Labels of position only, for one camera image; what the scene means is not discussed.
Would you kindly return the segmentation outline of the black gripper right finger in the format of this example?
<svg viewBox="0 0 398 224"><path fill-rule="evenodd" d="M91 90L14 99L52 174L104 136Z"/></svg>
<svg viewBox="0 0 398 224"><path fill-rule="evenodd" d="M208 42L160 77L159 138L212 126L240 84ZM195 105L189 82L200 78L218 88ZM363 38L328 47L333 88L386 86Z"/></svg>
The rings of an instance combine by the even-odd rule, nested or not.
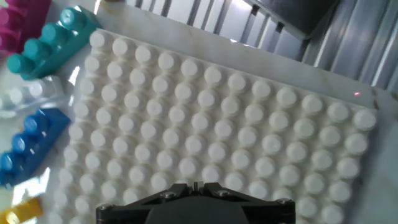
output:
<svg viewBox="0 0 398 224"><path fill-rule="evenodd" d="M216 192L221 190L221 185L219 183L205 183L203 186L203 195L216 195Z"/></svg>

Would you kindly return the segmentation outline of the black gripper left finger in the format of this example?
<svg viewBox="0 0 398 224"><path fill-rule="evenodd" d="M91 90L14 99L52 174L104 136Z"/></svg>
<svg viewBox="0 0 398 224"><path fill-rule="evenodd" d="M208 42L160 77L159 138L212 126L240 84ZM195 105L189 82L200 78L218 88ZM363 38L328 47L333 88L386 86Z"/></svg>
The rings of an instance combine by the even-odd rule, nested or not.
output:
<svg viewBox="0 0 398 224"><path fill-rule="evenodd" d="M187 184L173 184L171 186L171 191L176 194L176 196L187 196L190 194L190 187Z"/></svg>

